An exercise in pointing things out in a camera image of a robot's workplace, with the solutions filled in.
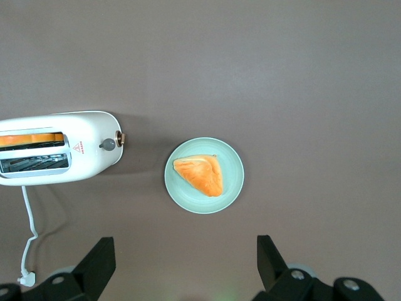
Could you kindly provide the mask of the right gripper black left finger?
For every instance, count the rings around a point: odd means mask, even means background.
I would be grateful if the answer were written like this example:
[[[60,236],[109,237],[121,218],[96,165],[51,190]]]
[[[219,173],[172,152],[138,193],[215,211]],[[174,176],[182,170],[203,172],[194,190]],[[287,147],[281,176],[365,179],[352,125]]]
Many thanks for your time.
[[[41,287],[42,300],[98,300],[115,272],[115,245],[104,237],[71,272],[49,277]]]

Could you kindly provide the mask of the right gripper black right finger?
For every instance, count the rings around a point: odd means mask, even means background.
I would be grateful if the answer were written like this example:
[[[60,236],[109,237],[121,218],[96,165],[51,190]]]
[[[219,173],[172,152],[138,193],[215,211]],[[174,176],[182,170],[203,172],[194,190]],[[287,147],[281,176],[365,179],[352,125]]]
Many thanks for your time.
[[[272,238],[257,238],[257,266],[264,285],[254,300],[311,300],[313,277],[300,268],[289,268]]]

